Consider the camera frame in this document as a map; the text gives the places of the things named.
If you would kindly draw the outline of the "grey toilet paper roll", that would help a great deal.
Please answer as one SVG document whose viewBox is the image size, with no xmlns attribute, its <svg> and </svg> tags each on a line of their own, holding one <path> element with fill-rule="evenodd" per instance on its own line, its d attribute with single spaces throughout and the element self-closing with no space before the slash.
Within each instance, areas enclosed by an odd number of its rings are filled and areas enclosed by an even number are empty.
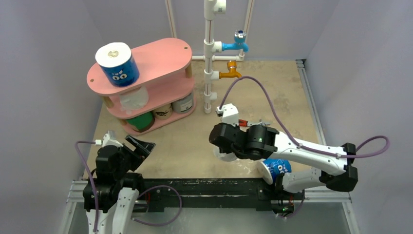
<svg viewBox="0 0 413 234">
<path fill-rule="evenodd" d="M 172 103 L 172 109 L 178 114 L 185 114 L 189 112 L 193 107 L 193 92 L 189 93 L 186 97 L 176 100 Z"/>
</svg>

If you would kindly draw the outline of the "white PVC pipe stand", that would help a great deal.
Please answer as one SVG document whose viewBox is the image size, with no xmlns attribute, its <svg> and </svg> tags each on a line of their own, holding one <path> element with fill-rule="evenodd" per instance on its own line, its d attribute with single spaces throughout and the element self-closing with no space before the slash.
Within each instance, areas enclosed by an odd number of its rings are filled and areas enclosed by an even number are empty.
<svg viewBox="0 0 413 234">
<path fill-rule="evenodd" d="M 245 54 L 243 50 L 226 50 L 222 51 L 221 41 L 214 40 L 214 20 L 218 14 L 226 13 L 225 0 L 205 0 L 204 3 L 204 19 L 205 19 L 205 38 L 203 41 L 203 55 L 193 56 L 193 60 L 202 60 L 205 62 L 204 68 L 204 112 L 211 113 L 212 102 L 217 99 L 217 93 L 212 91 L 212 82 L 219 79 L 219 71 L 213 69 L 214 61 L 244 61 Z M 241 30 L 249 31 L 252 12 L 255 1 L 248 1 L 244 28 Z"/>
</svg>

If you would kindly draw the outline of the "blue plastic faucet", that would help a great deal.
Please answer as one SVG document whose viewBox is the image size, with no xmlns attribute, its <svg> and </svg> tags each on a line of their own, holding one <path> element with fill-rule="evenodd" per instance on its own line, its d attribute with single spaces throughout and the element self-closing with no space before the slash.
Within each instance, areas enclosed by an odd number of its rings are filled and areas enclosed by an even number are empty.
<svg viewBox="0 0 413 234">
<path fill-rule="evenodd" d="M 238 30 L 234 33 L 233 43 L 222 43 L 222 51 L 226 50 L 243 50 L 244 52 L 249 51 L 249 46 L 246 44 L 247 33 L 244 30 Z"/>
</svg>

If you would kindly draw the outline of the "aluminium frame rail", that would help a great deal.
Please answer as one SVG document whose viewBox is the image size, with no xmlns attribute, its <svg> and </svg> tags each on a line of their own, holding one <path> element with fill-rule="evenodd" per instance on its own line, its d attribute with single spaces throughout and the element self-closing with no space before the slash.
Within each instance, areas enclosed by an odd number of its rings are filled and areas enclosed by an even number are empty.
<svg viewBox="0 0 413 234">
<path fill-rule="evenodd" d="M 250 208 L 287 220 L 303 206 L 307 189 L 325 186 L 346 193 L 355 188 L 355 145 L 316 144 L 293 137 L 285 126 L 277 130 L 263 123 L 243 130 L 238 109 L 225 101 L 216 113 L 221 121 L 209 142 L 217 157 L 255 160 L 263 167 L 262 178 L 145 179 L 135 170 L 155 144 L 127 136 L 129 148 L 107 133 L 94 141 L 99 146 L 96 168 L 69 193 L 70 202 L 83 205 L 88 233 L 124 234 L 133 213 L 165 208 Z"/>
</svg>

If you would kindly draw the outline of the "red handled adjustable wrench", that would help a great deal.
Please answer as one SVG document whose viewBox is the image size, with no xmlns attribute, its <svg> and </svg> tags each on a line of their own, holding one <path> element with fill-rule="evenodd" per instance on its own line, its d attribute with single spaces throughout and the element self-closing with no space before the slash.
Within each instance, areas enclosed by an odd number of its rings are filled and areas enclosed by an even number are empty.
<svg viewBox="0 0 413 234">
<path fill-rule="evenodd" d="M 268 121 L 263 121 L 262 119 L 260 119 L 258 122 L 253 122 L 253 121 L 249 121 L 249 120 L 244 120 L 244 119 L 239 119 L 238 125 L 240 127 L 251 127 L 253 125 L 263 125 L 263 126 L 268 126 L 271 123 Z"/>
</svg>

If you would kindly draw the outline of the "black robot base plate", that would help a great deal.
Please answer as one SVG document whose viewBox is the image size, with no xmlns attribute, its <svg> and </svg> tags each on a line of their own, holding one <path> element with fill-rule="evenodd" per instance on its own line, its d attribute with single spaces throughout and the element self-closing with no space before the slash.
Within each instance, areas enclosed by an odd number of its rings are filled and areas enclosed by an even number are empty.
<svg viewBox="0 0 413 234">
<path fill-rule="evenodd" d="M 139 201 L 148 204 L 148 212 L 165 208 L 230 208 L 255 211 L 291 211 L 291 203 L 302 193 L 277 190 L 262 178 L 175 178 L 142 179 L 134 184 Z"/>
</svg>

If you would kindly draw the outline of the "pink three-tier shelf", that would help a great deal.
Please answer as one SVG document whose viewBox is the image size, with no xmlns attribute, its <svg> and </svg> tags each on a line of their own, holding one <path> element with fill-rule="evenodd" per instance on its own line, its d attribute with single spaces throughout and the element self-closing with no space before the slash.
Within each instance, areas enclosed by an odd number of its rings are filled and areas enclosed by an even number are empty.
<svg viewBox="0 0 413 234">
<path fill-rule="evenodd" d="M 192 98 L 192 106 L 186 113 L 172 112 L 167 119 L 154 118 L 152 126 L 145 131 L 139 131 L 131 123 L 133 118 L 151 113 L 193 93 L 195 80 L 191 71 L 192 50 L 190 45 L 181 39 L 165 38 L 135 47 L 131 53 L 140 72 L 134 84 L 127 87 L 113 86 L 97 63 L 89 69 L 86 76 L 89 88 L 103 98 L 109 113 L 121 123 L 128 134 L 143 135 L 194 112 L 195 97 Z M 139 110 L 122 110 L 120 95 L 142 86 L 146 87 L 149 93 L 148 103 Z"/>
</svg>

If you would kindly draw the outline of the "blue toilet paper roll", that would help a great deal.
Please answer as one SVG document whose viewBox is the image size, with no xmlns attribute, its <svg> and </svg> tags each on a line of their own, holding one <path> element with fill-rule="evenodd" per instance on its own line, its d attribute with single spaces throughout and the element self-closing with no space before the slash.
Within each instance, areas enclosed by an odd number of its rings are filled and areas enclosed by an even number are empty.
<svg viewBox="0 0 413 234">
<path fill-rule="evenodd" d="M 112 42 L 99 48 L 95 60 L 108 81 L 116 87 L 134 84 L 139 76 L 131 48 L 123 42 Z"/>
</svg>

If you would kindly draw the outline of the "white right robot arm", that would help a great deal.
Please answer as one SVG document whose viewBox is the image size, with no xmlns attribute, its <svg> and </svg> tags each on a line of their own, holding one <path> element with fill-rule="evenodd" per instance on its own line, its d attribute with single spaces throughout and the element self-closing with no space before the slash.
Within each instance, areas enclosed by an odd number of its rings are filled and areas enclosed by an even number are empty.
<svg viewBox="0 0 413 234">
<path fill-rule="evenodd" d="M 213 127 L 209 142 L 219 154 L 230 158 L 286 159 L 310 166 L 310 170 L 285 173 L 276 179 L 273 191 L 279 198 L 322 185 L 333 191 L 351 192 L 358 182 L 357 168 L 352 165 L 356 146 L 351 143 L 332 147 L 298 140 L 295 144 L 287 134 L 271 127 L 253 125 L 243 131 L 227 123 Z"/>
</svg>

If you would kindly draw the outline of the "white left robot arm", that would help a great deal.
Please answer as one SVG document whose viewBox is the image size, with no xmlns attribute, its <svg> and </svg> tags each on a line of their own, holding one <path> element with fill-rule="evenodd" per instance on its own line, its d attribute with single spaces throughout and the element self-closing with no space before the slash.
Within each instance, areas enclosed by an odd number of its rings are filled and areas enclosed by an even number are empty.
<svg viewBox="0 0 413 234">
<path fill-rule="evenodd" d="M 100 148 L 94 172 L 85 168 L 89 179 L 82 192 L 91 234 L 124 234 L 136 200 L 145 194 L 143 176 L 135 170 L 156 144 L 130 135 L 125 140 L 135 149 L 117 141 L 111 132 L 103 139 L 92 141 Z"/>
</svg>

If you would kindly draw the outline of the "orange brass faucet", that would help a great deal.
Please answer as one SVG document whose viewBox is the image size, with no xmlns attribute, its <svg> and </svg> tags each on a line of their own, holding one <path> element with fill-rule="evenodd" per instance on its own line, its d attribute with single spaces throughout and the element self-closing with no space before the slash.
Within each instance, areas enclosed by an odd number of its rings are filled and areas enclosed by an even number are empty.
<svg viewBox="0 0 413 234">
<path fill-rule="evenodd" d="M 236 61 L 228 61 L 227 62 L 227 69 L 226 73 L 219 72 L 219 79 L 223 78 L 241 78 L 242 75 L 237 71 L 237 62 Z"/>
</svg>

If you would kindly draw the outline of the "plain white toilet paper roll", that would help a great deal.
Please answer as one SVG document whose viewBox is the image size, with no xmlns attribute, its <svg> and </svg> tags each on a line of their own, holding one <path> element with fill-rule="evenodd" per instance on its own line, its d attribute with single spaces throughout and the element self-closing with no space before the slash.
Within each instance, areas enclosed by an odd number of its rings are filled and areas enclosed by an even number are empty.
<svg viewBox="0 0 413 234">
<path fill-rule="evenodd" d="M 149 101 L 149 93 L 145 86 L 119 95 L 121 111 L 130 114 L 144 108 Z"/>
</svg>

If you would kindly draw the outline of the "green brown roll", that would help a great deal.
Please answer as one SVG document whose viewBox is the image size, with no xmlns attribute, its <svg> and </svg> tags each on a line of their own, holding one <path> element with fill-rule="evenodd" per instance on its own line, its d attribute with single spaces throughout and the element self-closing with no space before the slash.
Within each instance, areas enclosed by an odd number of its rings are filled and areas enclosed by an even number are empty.
<svg viewBox="0 0 413 234">
<path fill-rule="evenodd" d="M 134 118 L 127 119 L 126 122 L 137 132 L 144 132 L 150 129 L 154 122 L 155 118 L 152 112 L 146 112 Z"/>
</svg>

